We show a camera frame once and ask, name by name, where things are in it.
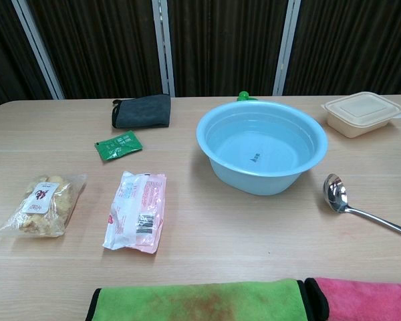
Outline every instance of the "barcode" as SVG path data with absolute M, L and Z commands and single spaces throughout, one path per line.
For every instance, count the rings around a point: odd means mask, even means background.
M 154 215 L 139 214 L 136 224 L 137 234 L 152 234 L 153 233 Z

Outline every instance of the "green towel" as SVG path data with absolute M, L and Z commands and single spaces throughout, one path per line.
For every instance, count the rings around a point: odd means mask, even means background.
M 86 320 L 308 321 L 303 282 L 97 289 Z

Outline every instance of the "beige container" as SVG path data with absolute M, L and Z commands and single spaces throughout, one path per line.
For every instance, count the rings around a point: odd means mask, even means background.
M 372 92 L 358 92 L 325 103 L 327 123 L 353 138 L 383 127 L 392 118 L 401 118 L 401 106 Z

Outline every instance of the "basin logo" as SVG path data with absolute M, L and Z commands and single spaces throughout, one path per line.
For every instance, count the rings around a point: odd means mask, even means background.
M 46 191 L 42 191 L 41 189 L 35 192 L 36 199 L 42 199 L 46 196 L 46 193 L 49 192 L 49 189 Z
M 260 154 L 257 153 L 257 154 L 254 155 L 253 158 L 250 159 L 250 161 L 253 161 L 254 163 L 256 163 L 259 160 L 259 158 L 260 158 Z

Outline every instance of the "plastic food container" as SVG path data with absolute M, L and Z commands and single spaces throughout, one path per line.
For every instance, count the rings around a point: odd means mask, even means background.
M 256 195 L 274 195 L 315 166 L 327 136 L 307 114 L 260 100 L 231 102 L 206 113 L 196 137 L 215 174 Z
M 327 123 L 346 137 L 353 138 L 401 118 L 401 106 L 372 92 L 332 100 L 322 105 Z

